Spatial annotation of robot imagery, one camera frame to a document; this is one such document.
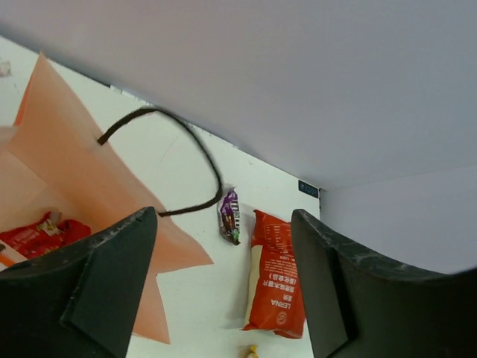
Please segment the orange paper bag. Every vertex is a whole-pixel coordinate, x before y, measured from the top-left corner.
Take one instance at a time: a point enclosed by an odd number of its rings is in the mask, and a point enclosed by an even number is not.
[[[35,222],[58,208],[65,218],[77,219],[92,232],[109,227],[141,207],[153,206],[159,220],[156,244],[134,324],[134,333],[169,343],[165,313],[156,274],[207,265],[202,247],[167,217],[213,205],[211,201],[178,212],[165,212],[157,198],[119,159],[107,138],[123,124],[158,109],[141,109],[116,123],[105,135],[79,98],[40,55],[25,91],[15,126],[0,128],[0,231]],[[190,134],[190,128],[167,110]]]

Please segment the red snack package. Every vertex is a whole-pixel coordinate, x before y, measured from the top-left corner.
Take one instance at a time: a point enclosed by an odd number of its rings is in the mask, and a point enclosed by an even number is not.
[[[244,330],[272,330],[286,338],[301,338],[305,307],[290,223],[254,211],[256,223]]]
[[[47,212],[34,224],[0,233],[0,241],[33,259],[91,235],[91,229],[76,220],[57,224],[59,220],[59,213]]]

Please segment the white wall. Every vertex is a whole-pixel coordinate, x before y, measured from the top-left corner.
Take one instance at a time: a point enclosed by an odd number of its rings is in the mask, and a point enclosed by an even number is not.
[[[327,189],[476,162],[476,18],[475,0],[0,1],[3,36]]]
[[[477,266],[477,165],[325,192],[321,218],[405,263],[444,273]]]

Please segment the bag handle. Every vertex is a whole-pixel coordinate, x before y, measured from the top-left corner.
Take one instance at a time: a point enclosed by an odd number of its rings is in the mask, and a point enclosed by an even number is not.
[[[170,211],[164,211],[164,212],[157,212],[157,215],[160,217],[165,217],[165,216],[173,216],[173,215],[180,215],[180,214],[185,214],[185,213],[193,213],[194,211],[199,211],[206,209],[208,207],[211,207],[214,204],[217,204],[221,198],[222,195],[224,194],[224,185],[222,183],[222,177],[221,174],[219,173],[217,169],[217,165],[212,158],[212,155],[209,153],[209,150],[206,148],[206,146],[203,144],[202,140],[197,136],[197,134],[187,125],[186,120],[180,116],[178,116],[176,113],[171,112],[170,110],[164,108],[164,107],[141,107],[138,110],[135,110],[123,118],[119,119],[115,124],[113,124],[102,136],[99,137],[98,139],[98,144],[103,145],[108,141],[108,139],[121,127],[124,125],[128,124],[131,122],[133,119],[136,119],[138,117],[144,116],[149,113],[154,113],[154,112],[159,112],[164,115],[166,115],[168,118],[174,120],[194,141],[196,146],[202,151],[202,154],[204,157],[207,159],[207,162],[209,163],[210,168],[214,172],[215,176],[215,182],[217,183],[217,192],[215,193],[215,196],[202,203],[199,205],[193,205],[191,207],[184,207],[183,209],[179,210],[170,210]]]

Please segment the purple candy wrapper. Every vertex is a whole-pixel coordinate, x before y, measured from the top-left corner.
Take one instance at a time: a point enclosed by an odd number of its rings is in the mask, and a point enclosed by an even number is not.
[[[218,216],[221,235],[234,245],[240,244],[239,196],[231,189],[218,203]]]

